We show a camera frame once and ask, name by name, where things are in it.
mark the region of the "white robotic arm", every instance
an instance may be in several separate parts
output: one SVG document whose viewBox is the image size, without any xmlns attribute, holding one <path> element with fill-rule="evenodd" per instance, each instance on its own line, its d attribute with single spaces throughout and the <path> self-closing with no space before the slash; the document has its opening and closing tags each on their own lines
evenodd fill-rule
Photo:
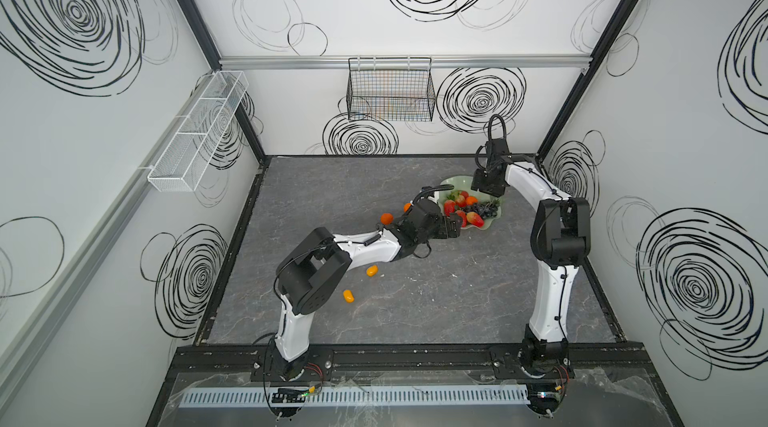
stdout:
<svg viewBox="0 0 768 427">
<path fill-rule="evenodd" d="M 473 189 L 499 194 L 501 188 L 503 194 L 503 188 L 513 186 L 533 208 L 538 209 L 532 231 L 532 249 L 539 267 L 538 287 L 522 359 L 529 372 L 545 372 L 551 367 L 539 369 L 536 364 L 551 363 L 553 358 L 555 361 L 562 359 L 567 349 L 565 320 L 578 262 L 561 260 L 581 259 L 586 255 L 584 245 L 588 246 L 588 239 L 579 240 L 578 234 L 584 232 L 562 228 L 565 224 L 573 224 L 575 219 L 576 204 L 570 195 L 552 186 L 532 162 L 522 158 L 515 160 L 508 155 L 502 155 L 501 160 L 497 157 L 496 153 L 493 160 L 489 156 L 488 165 L 493 163 L 493 169 L 478 169 Z M 286 373 L 296 372 L 296 369 L 289 369 L 292 363 L 302 365 L 301 357 L 309 348 L 314 312 L 327 301 L 344 272 L 374 262 L 408 257 L 416 246 L 431 238 L 458 237 L 461 220 L 455 214 L 451 217 L 442 215 L 436 196 L 426 198 L 426 194 L 428 192 L 419 194 L 403 217 L 378 231 L 345 236 L 331 235 L 324 228 L 316 229 L 281 263 L 278 269 L 280 292 L 276 292 L 283 307 L 276 347 L 287 362 Z M 588 205 L 586 207 L 588 230 Z M 563 250 L 562 245 L 558 247 L 559 240 L 567 241 L 567 255 L 559 255 Z"/>
</svg>

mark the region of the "black wire basket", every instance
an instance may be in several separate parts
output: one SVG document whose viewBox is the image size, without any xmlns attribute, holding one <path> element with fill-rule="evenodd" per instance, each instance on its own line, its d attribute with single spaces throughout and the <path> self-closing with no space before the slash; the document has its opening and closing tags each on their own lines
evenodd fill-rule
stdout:
<svg viewBox="0 0 768 427">
<path fill-rule="evenodd" d="M 366 116 L 386 121 L 431 122 L 437 95 L 429 57 L 349 60 L 346 110 L 351 121 Z"/>
</svg>

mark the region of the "strawberry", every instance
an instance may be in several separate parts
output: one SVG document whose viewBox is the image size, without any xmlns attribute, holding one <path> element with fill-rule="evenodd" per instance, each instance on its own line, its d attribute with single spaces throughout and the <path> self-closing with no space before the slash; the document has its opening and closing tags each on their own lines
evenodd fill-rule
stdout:
<svg viewBox="0 0 768 427">
<path fill-rule="evenodd" d="M 454 211 L 456 211 L 456 202 L 448 199 L 443 205 L 442 205 L 443 212 L 446 213 L 446 215 L 451 215 Z"/>
<path fill-rule="evenodd" d="M 459 217 L 462 218 L 462 227 L 467 227 L 467 214 L 465 211 L 456 211 Z"/>
<path fill-rule="evenodd" d="M 485 221 L 482 220 L 480 214 L 477 212 L 470 212 L 467 214 L 467 222 L 471 223 L 475 227 L 482 227 Z"/>
</svg>

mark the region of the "enclosure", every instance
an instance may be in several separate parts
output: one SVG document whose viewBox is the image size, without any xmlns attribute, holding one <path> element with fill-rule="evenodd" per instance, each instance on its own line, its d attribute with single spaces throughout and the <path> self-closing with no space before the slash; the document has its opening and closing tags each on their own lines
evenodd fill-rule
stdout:
<svg viewBox="0 0 768 427">
<path fill-rule="evenodd" d="M 764 417 L 768 0 L 0 5 L 0 427 Z"/>
</svg>

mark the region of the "fruit bowl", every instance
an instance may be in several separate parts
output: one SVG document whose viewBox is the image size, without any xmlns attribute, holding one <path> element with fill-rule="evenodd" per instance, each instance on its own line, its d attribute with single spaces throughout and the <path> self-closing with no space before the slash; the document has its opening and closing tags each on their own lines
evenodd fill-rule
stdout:
<svg viewBox="0 0 768 427">
<path fill-rule="evenodd" d="M 501 198 L 495 198 L 492 195 L 484 194 L 483 192 L 473 191 L 470 187 L 472 186 L 472 176 L 471 175 L 457 175 L 455 177 L 451 177 L 449 179 L 446 179 L 445 181 L 441 182 L 441 184 L 453 184 L 454 191 L 466 191 L 469 192 L 469 195 L 475 196 L 478 201 L 480 202 L 488 202 L 493 200 L 498 200 L 498 212 L 496 213 L 496 217 L 489 217 L 485 219 L 485 224 L 483 224 L 482 227 L 477 227 L 476 225 L 472 225 L 471 223 L 467 223 L 466 227 L 462 227 L 462 230 L 469 229 L 470 227 L 474 227 L 475 229 L 485 230 L 489 227 L 491 227 L 491 223 L 495 219 L 498 219 L 502 216 L 502 199 Z M 446 202 L 446 199 L 448 198 L 448 195 L 451 193 L 451 191 L 441 191 L 441 192 L 435 192 L 436 196 L 433 196 L 432 199 L 435 199 L 437 202 L 437 205 L 440 206 L 440 210 L 442 211 L 442 205 Z"/>
</svg>

